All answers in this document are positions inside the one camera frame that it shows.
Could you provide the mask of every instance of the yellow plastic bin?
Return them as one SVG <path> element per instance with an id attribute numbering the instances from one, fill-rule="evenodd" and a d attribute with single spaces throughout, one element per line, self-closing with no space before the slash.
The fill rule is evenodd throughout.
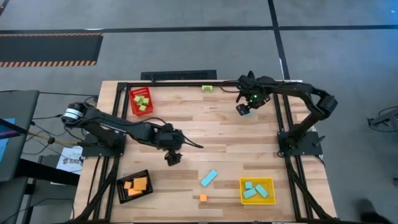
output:
<path id="1" fill-rule="evenodd" d="M 246 191 L 244 183 L 247 181 L 251 181 L 253 187 L 256 187 L 257 184 L 261 184 L 268 192 L 268 196 L 263 198 L 260 194 L 256 194 L 253 197 L 244 198 L 243 192 Z M 274 205 L 276 203 L 274 181 L 272 178 L 242 177 L 239 178 L 239 186 L 241 188 L 241 203 L 244 205 Z"/>

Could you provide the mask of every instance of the red plastic bin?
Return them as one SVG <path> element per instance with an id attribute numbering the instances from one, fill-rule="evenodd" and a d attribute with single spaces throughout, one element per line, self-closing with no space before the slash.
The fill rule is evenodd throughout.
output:
<path id="1" fill-rule="evenodd" d="M 144 96 L 145 98 L 149 98 L 149 104 L 147 105 L 147 109 L 145 111 L 140 111 L 139 106 L 134 102 L 134 98 L 136 96 Z M 132 113 L 136 116 L 141 116 L 145 114 L 149 114 L 154 112 L 154 106 L 152 104 L 152 98 L 150 97 L 150 92 L 148 87 L 138 88 L 136 90 L 130 91 L 130 103 Z"/>

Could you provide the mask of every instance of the wooden table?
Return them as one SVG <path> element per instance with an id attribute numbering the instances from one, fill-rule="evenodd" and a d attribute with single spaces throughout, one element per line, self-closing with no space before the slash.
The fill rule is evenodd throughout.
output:
<path id="1" fill-rule="evenodd" d="M 103 82 L 98 101 L 101 111 L 112 112 L 116 85 L 116 81 Z M 276 155 L 279 150 L 276 133 L 279 129 L 272 100 L 254 110 L 252 115 L 240 116 L 235 109 L 237 95 L 217 87 L 212 93 L 202 93 L 199 87 L 152 87 L 150 93 L 154 113 L 138 118 L 131 113 L 129 105 L 127 119 L 137 121 L 150 116 L 160 117 L 175 128 L 182 129 L 188 138 L 205 148 L 183 145 L 181 163 L 169 167 L 164 160 L 165 152 L 140 145 L 128 137 L 118 178 L 148 169 L 154 193 L 120 205 L 115 190 L 111 222 L 295 220 L 285 162 Z M 294 122 L 298 123 L 308 115 L 307 108 L 299 98 L 290 97 L 289 101 Z M 119 115 L 122 105 L 123 100 L 119 104 Z M 282 97 L 280 106 L 284 113 Z M 285 127 L 288 127 L 285 114 L 283 116 Z M 313 156 L 302 156 L 302 160 L 309 191 L 327 213 L 335 216 L 324 166 Z M 84 161 L 74 204 L 76 214 L 86 207 L 95 163 L 96 158 Z M 101 163 L 92 195 L 98 186 Z M 217 170 L 218 176 L 204 188 L 200 181 L 212 169 Z M 272 177 L 276 204 L 242 205 L 238 184 L 240 177 Z M 305 217 L 302 194 L 299 189 L 297 192 L 301 213 Z M 207 203 L 200 203 L 200 194 L 207 194 Z M 100 218 L 104 217 L 107 198 L 106 192 Z"/>

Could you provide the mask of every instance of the light blue block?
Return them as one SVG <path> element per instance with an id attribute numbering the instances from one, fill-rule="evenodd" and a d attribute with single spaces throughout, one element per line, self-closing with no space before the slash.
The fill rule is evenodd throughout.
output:
<path id="1" fill-rule="evenodd" d="M 268 192 L 261 186 L 261 185 L 257 185 L 256 186 L 256 190 L 261 194 L 261 196 L 263 198 L 265 198 L 266 196 L 268 196 Z"/>
<path id="2" fill-rule="evenodd" d="M 253 188 L 253 184 L 251 183 L 251 181 L 246 181 L 244 183 L 244 187 L 246 188 L 246 190 L 249 190 Z"/>
<path id="3" fill-rule="evenodd" d="M 200 182 L 202 186 L 206 187 L 210 182 L 217 176 L 217 171 L 212 170 L 210 173 Z"/>
<path id="4" fill-rule="evenodd" d="M 257 194 L 257 192 L 256 192 L 255 189 L 250 189 L 250 190 L 247 190 L 247 191 L 243 192 L 243 197 L 245 199 L 247 199 L 249 197 L 255 196 L 256 194 Z"/>

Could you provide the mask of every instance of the orange block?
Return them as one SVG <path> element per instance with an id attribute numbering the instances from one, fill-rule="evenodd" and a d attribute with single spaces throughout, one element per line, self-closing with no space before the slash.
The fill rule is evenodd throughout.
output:
<path id="1" fill-rule="evenodd" d="M 134 190 L 146 190 L 147 189 L 147 183 L 148 183 L 148 178 L 147 177 L 135 178 L 134 179 L 133 189 Z"/>
<path id="2" fill-rule="evenodd" d="M 131 188 L 131 185 L 132 185 L 132 182 L 126 181 L 126 182 L 124 183 L 124 189 L 130 189 L 130 188 Z"/>
<path id="3" fill-rule="evenodd" d="M 200 195 L 200 201 L 201 201 L 201 202 L 207 202 L 207 195 L 201 194 L 201 195 Z"/>
<path id="4" fill-rule="evenodd" d="M 142 194 L 141 190 L 129 189 L 129 196 L 140 195 L 140 194 Z"/>

